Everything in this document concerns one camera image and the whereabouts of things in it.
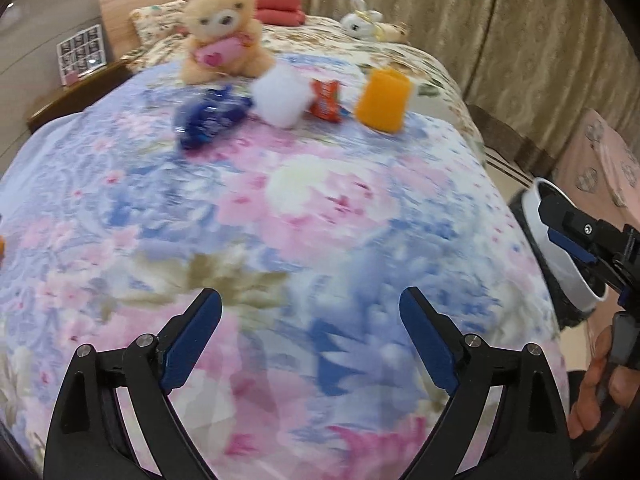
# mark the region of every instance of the wooden headboard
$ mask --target wooden headboard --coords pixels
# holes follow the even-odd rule
[[[140,46],[140,40],[129,19],[133,9],[155,4],[164,4],[171,0],[99,0],[102,22],[113,55],[120,58],[130,50]]]

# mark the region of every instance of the pink and blue floral blanket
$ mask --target pink and blue floral blanket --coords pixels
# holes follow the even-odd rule
[[[362,84],[343,61],[289,62]],[[126,346],[205,286],[222,321],[170,398],[222,480],[399,477],[446,403],[399,319],[408,286],[463,333],[541,344],[566,393],[541,273],[450,124],[408,113],[389,137],[248,120],[185,157],[172,117],[196,89],[176,73],[149,69],[48,124],[0,184],[0,416],[36,463],[74,349]]]

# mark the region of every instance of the blue candy wrapper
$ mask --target blue candy wrapper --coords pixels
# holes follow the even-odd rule
[[[241,122],[252,106],[250,97],[232,92],[232,86],[207,89],[182,104],[174,117],[174,129],[184,150],[197,150],[217,134]]]

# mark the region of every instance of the stuffed bunny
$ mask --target stuffed bunny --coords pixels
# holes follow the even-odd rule
[[[376,10],[367,10],[364,0],[351,0],[351,7],[353,12],[340,20],[340,26],[348,36],[366,41],[407,42],[408,30],[404,23],[380,23],[382,14]]]

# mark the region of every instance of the human hand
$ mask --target human hand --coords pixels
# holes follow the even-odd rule
[[[569,437],[577,438],[585,431],[593,430],[600,421],[600,407],[596,400],[596,388],[607,365],[607,354],[611,350],[611,327],[604,329],[596,339],[595,352],[589,369],[580,384],[578,400],[571,408],[567,419]],[[619,406],[628,408],[640,386],[640,371],[619,366],[611,374],[609,393]]]

